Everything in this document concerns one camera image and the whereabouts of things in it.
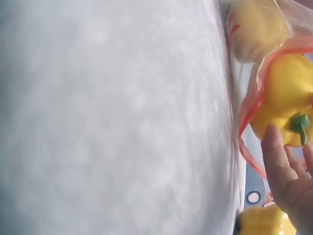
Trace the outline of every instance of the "metal grommet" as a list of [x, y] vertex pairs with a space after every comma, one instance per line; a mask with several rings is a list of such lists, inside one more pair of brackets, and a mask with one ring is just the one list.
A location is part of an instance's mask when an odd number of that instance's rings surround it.
[[246, 202], [249, 205], [256, 205], [261, 201], [261, 194], [259, 191], [251, 191], [246, 196]]

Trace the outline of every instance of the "yellow bell pepper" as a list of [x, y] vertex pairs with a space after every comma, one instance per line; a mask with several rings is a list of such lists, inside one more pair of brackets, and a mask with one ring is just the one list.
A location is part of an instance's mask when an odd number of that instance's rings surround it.
[[250, 207], [239, 214], [238, 235], [295, 235], [296, 229], [288, 215], [275, 203]]
[[303, 55], [284, 55], [273, 61], [265, 85], [265, 97], [250, 123], [262, 139], [266, 127], [278, 126], [284, 144], [300, 147], [313, 140], [313, 64]]
[[237, 30], [231, 38], [240, 62], [252, 63], [263, 58], [291, 35], [274, 0], [239, 0], [233, 13], [230, 28]]

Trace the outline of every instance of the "finger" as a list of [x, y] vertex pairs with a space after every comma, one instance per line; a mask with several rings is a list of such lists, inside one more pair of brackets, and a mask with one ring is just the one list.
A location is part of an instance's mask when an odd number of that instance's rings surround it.
[[308, 178], [308, 175], [305, 172], [305, 169], [303, 168], [302, 163], [299, 161], [299, 159], [297, 158], [292, 148], [287, 145], [284, 148], [287, 154], [290, 167], [294, 169], [294, 171], [297, 173], [299, 178], [302, 178], [302, 177]]
[[268, 184], [276, 203], [284, 211], [289, 211], [296, 198], [292, 193], [293, 182], [298, 175], [289, 165], [279, 129], [270, 125], [261, 143]]
[[313, 176], [313, 148], [310, 144], [306, 144], [302, 148], [304, 161], [311, 176]]
[[310, 102], [311, 102], [311, 106], [312, 106], [312, 108], [313, 108], [313, 94], [312, 94], [311, 97], [310, 97]]

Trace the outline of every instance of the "green pepper stem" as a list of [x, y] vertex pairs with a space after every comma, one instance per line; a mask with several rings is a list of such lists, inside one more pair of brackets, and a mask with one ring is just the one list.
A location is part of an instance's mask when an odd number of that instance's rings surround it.
[[307, 114], [301, 114], [291, 117], [290, 130], [300, 135], [301, 145], [304, 146], [307, 142], [305, 130], [310, 125], [310, 120]]
[[299, 134], [300, 134], [301, 145], [303, 146], [307, 142], [307, 134], [305, 133], [305, 129], [303, 128], [303, 125], [299, 126]]

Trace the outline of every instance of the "white fabric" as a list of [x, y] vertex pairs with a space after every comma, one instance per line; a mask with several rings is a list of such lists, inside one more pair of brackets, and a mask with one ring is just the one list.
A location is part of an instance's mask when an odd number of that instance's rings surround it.
[[2, 0], [0, 19], [0, 234], [232, 234], [218, 1]]

